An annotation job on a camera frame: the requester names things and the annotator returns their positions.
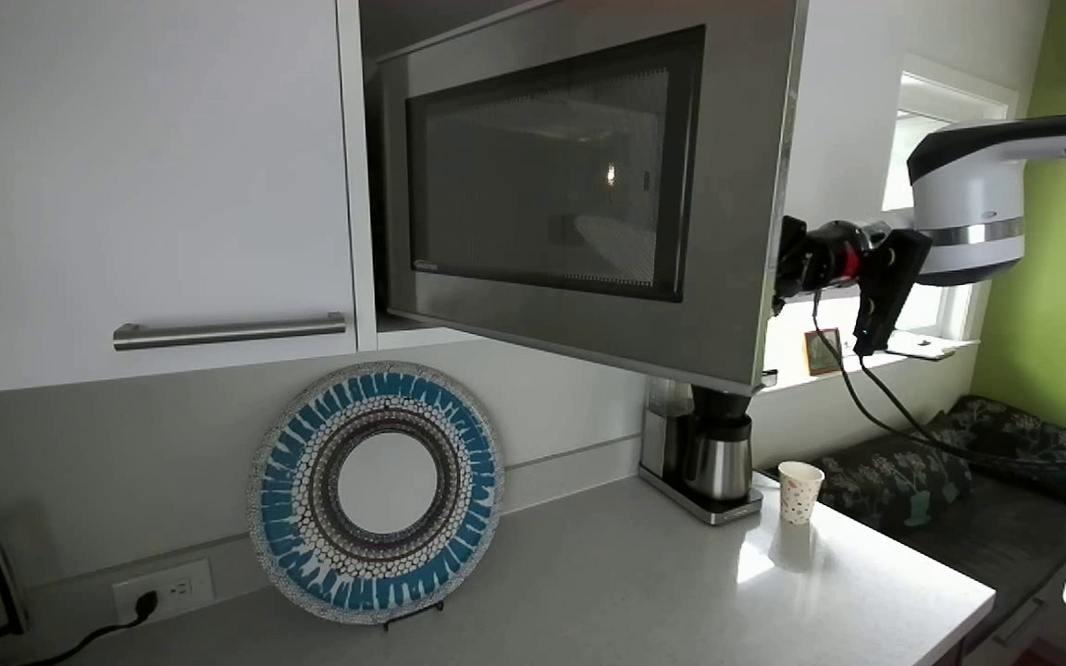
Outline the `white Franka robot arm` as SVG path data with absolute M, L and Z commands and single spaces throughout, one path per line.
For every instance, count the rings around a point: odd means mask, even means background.
M 1066 114 L 933 131 L 905 154 L 914 207 L 899 227 L 779 222 L 774 306 L 859 286 L 899 311 L 914 286 L 971 286 L 1025 254 L 1025 163 L 1066 158 Z

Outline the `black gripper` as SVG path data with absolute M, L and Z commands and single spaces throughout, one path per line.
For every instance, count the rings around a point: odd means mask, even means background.
M 829 222 L 810 228 L 801 217 L 779 217 L 779 252 L 774 273 L 774 306 L 784 306 L 798 294 L 825 286 L 851 286 L 863 270 L 863 241 L 851 222 Z

